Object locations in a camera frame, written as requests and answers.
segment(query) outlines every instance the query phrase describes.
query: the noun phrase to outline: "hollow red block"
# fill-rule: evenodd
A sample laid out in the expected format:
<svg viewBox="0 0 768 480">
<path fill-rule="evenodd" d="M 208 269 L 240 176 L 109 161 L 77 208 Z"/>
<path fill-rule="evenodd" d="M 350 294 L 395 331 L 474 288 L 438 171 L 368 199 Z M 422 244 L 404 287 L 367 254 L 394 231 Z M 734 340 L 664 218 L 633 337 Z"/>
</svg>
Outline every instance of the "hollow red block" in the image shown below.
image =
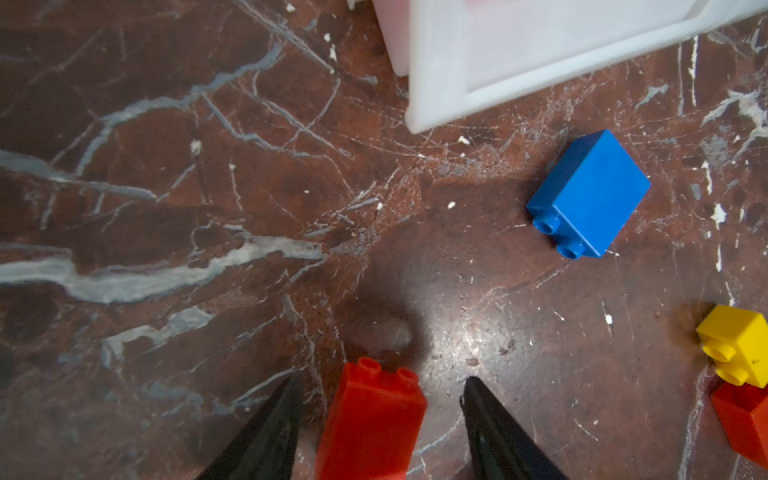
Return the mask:
<svg viewBox="0 0 768 480">
<path fill-rule="evenodd" d="M 768 387 L 726 383 L 712 394 L 730 447 L 768 468 Z"/>
<path fill-rule="evenodd" d="M 419 376 L 363 357 L 344 366 L 315 462 L 316 480 L 404 480 L 427 399 Z"/>
</svg>

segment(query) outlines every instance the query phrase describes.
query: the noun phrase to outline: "marble surface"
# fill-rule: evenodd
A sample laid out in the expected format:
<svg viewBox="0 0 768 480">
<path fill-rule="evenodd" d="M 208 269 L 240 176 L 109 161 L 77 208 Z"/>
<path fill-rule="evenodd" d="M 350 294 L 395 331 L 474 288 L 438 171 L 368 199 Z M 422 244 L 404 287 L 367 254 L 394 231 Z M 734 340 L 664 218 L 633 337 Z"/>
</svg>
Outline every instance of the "marble surface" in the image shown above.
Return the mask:
<svg viewBox="0 0 768 480">
<path fill-rule="evenodd" d="M 421 376 L 412 480 L 472 477 L 470 375 L 571 478 L 768 478 L 694 333 L 768 311 L 768 15 L 411 135 L 372 6 L 292 3 L 0 6 L 6 478 L 193 478 L 292 373 L 311 478 L 364 354 Z M 524 205 L 602 128 L 653 187 L 573 262 Z"/>
</svg>

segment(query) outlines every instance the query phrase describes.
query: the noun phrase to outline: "white plastic container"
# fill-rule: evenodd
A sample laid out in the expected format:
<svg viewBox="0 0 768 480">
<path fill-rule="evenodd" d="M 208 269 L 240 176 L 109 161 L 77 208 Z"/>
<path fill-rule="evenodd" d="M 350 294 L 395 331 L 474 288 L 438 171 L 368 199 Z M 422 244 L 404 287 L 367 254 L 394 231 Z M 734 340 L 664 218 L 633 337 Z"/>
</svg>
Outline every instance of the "white plastic container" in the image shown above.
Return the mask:
<svg viewBox="0 0 768 480">
<path fill-rule="evenodd" d="M 413 133 L 768 9 L 768 0 L 373 4 L 392 68 L 410 75 Z"/>
</svg>

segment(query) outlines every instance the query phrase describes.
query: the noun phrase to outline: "yellow toy block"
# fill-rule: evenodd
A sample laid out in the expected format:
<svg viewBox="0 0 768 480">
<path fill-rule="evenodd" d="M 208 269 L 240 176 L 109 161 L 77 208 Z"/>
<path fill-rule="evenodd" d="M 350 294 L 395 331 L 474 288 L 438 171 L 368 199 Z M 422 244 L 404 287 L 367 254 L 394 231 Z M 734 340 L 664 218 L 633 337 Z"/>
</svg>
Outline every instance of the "yellow toy block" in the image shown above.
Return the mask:
<svg viewBox="0 0 768 480">
<path fill-rule="evenodd" d="M 768 323 L 758 312 L 718 305 L 696 328 L 717 375 L 734 385 L 768 384 Z"/>
</svg>

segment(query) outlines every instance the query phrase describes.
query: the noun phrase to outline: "blue toy block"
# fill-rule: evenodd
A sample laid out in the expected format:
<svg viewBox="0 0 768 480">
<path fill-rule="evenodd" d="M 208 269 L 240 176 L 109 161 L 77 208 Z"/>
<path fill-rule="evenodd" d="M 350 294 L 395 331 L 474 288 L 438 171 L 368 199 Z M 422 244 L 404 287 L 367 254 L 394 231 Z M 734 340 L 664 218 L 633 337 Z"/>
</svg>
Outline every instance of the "blue toy block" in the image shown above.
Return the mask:
<svg viewBox="0 0 768 480">
<path fill-rule="evenodd" d="M 526 208 L 563 257 L 602 257 L 649 188 L 616 137 L 603 130 L 568 147 Z"/>
</svg>

